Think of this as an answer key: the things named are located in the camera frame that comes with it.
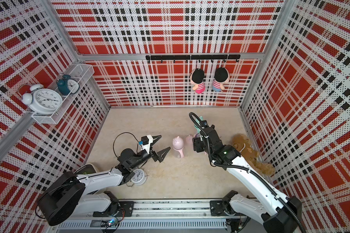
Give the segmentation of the pink bottle cap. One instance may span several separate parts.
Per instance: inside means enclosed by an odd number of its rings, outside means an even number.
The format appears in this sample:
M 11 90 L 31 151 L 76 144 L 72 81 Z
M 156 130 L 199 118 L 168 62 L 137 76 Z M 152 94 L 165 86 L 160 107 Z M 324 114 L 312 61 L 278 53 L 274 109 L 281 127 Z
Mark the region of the pink bottle cap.
M 193 135 L 186 136 L 185 143 L 187 146 L 192 146 L 193 145 Z
M 175 150 L 181 150 L 184 147 L 184 140 L 180 136 L 177 136 L 173 139 L 172 145 Z

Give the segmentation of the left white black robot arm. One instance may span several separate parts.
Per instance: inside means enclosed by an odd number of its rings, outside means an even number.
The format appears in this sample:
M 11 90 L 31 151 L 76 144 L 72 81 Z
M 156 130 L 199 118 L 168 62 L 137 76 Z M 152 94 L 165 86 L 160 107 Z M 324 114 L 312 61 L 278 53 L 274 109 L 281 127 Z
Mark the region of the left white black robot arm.
M 59 225 L 71 216 L 86 213 L 93 213 L 96 217 L 116 216 L 123 208 L 106 188 L 131 181 L 135 170 L 149 159 L 163 162 L 171 148 L 155 152 L 153 146 L 160 139 L 161 136 L 143 136 L 138 141 L 141 150 L 123 150 L 118 156 L 118 165 L 109 170 L 92 174 L 75 174 L 71 171 L 62 174 L 38 198 L 36 216 L 45 219 L 50 226 Z

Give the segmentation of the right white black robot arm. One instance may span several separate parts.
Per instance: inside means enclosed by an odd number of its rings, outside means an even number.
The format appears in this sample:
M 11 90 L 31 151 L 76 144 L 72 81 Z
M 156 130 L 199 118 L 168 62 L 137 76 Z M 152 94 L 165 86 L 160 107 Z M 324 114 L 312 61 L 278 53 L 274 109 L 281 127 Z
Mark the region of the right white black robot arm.
M 293 233 L 296 229 L 305 233 L 301 201 L 276 189 L 248 164 L 235 147 L 223 144 L 214 125 L 209 126 L 194 113 L 189 116 L 200 130 L 200 136 L 192 140 L 194 151 L 204 151 L 211 166 L 229 172 L 257 199 L 253 201 L 231 191 L 223 198 L 225 212 L 229 215 L 241 213 L 263 225 L 268 233 Z

